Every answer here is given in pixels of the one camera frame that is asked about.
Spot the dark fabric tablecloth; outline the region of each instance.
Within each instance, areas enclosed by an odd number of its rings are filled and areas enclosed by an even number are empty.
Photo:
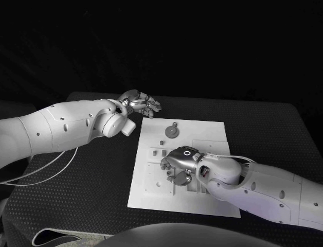
[[[116,99],[116,94],[70,94],[67,101]],[[224,123],[229,150],[258,163],[279,167],[323,184],[323,159],[295,108],[289,104],[181,97],[154,97],[162,110],[155,118]],[[136,226],[181,222],[216,226],[281,246],[323,246],[323,232],[272,223],[240,210],[240,219],[126,207],[142,116],[129,115],[136,128],[129,137],[96,138],[79,147],[66,170],[44,183],[17,187],[4,211],[8,247],[30,246],[43,228],[116,234]],[[66,165],[60,159],[21,184],[38,182]],[[40,168],[56,153],[35,155],[25,173]]]

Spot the black table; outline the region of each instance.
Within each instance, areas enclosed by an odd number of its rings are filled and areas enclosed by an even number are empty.
[[[67,101],[116,99],[116,94],[70,94]],[[279,167],[323,184],[323,159],[295,108],[289,104],[181,97],[154,97],[162,110],[157,118],[224,123],[230,154]],[[30,246],[45,227],[87,233],[116,234],[136,226],[181,222],[245,233],[282,246],[323,246],[323,232],[272,223],[240,211],[240,219],[126,207],[142,116],[129,115],[136,128],[129,137],[96,138],[77,149],[66,170],[47,182],[17,187],[5,211],[8,246]],[[67,151],[54,165],[20,180],[41,181],[66,165]],[[35,155],[25,173],[41,167],[56,153]]]

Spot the dark backdrop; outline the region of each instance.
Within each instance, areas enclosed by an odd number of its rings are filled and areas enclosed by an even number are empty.
[[[268,2],[0,1],[0,99],[40,109],[138,89],[288,102],[323,155],[323,1]]]

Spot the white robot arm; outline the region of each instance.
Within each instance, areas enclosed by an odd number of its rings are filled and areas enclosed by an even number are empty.
[[[136,90],[118,100],[82,100],[50,105],[27,116],[0,120],[0,169],[34,154],[67,151],[96,137],[129,136],[132,111],[152,118],[158,102]]]
[[[243,164],[223,155],[204,155],[187,146],[168,153],[160,166],[184,170],[167,178],[174,185],[184,186],[193,173],[217,200],[275,223],[323,231],[321,184],[276,167],[249,161]]]

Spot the white board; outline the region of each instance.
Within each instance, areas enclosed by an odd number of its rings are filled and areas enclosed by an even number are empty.
[[[165,128],[173,122],[177,123],[180,133],[174,139],[168,139]],[[161,171],[158,165],[162,159],[162,150],[167,155],[181,146],[194,147],[203,153],[229,155],[223,123],[142,118],[126,206],[239,218],[239,209],[210,196],[194,176],[191,183],[183,187],[174,186],[167,181],[167,171]],[[180,169],[171,169],[170,175],[178,172]]]

